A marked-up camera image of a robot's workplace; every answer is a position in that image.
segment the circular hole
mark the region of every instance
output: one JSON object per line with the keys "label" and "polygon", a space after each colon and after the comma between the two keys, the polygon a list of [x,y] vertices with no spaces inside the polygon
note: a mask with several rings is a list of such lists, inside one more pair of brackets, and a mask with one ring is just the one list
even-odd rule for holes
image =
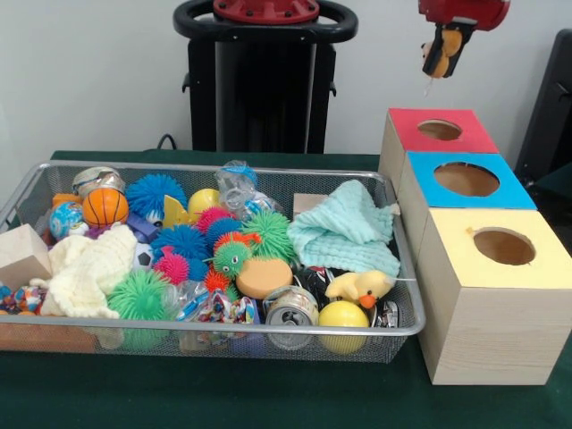
{"label": "circular hole", "polygon": [[426,137],[447,141],[458,139],[458,136],[463,132],[463,130],[453,122],[443,121],[441,119],[423,121],[417,125],[417,129]]}
{"label": "circular hole", "polygon": [[527,237],[503,228],[480,230],[473,240],[479,252],[499,264],[528,264],[536,254]]}
{"label": "circular hole", "polygon": [[441,186],[466,197],[488,197],[501,185],[487,169],[467,163],[444,164],[433,174]]}

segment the green tablecloth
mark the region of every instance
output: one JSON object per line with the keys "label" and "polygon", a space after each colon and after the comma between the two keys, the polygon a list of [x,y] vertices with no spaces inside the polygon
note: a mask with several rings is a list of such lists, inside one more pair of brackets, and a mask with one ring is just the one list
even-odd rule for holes
{"label": "green tablecloth", "polygon": [[[56,152],[54,159],[376,170],[377,156]],[[543,387],[432,386],[416,338],[389,365],[2,353],[5,427],[572,427],[572,341]]]}

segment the mint green washcloth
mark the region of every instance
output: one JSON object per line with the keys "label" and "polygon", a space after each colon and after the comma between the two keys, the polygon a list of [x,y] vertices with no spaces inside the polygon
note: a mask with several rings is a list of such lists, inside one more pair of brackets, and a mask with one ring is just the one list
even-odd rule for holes
{"label": "mint green washcloth", "polygon": [[396,277],[400,261],[387,244],[397,205],[377,208],[359,181],[342,183],[323,203],[296,216],[288,229],[300,262]]}

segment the orange duck beak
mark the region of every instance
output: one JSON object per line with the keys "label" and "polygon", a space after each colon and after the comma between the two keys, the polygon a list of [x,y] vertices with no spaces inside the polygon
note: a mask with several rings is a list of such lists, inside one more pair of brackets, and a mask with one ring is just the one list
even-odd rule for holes
{"label": "orange duck beak", "polygon": [[361,304],[361,307],[363,308],[371,308],[375,305],[375,301],[377,301],[377,299],[375,299],[375,297],[373,295],[364,295],[363,297],[359,297],[359,304]]}

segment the wire mesh basket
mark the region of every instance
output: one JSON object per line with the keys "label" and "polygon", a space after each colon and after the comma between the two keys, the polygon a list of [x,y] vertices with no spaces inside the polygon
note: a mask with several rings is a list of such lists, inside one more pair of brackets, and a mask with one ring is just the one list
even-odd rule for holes
{"label": "wire mesh basket", "polygon": [[[32,169],[0,212],[0,223],[28,223],[41,234],[48,226],[52,196],[70,192],[73,177],[98,163],[53,161]],[[189,196],[216,188],[216,166],[117,164],[127,183],[148,173],[171,175]],[[276,199],[291,217],[294,193],[330,194],[344,181],[364,184],[377,206],[395,202],[383,176],[373,172],[255,169],[258,189]],[[415,279],[401,220],[390,245],[401,261],[400,278]],[[68,353],[114,353],[217,358],[277,358],[389,363],[408,336],[425,325],[415,281],[397,281],[387,299],[399,307],[396,328],[341,328],[265,324],[209,324],[71,317],[0,315],[0,349]],[[296,349],[283,344],[298,344]],[[352,353],[344,350],[357,349]]]}

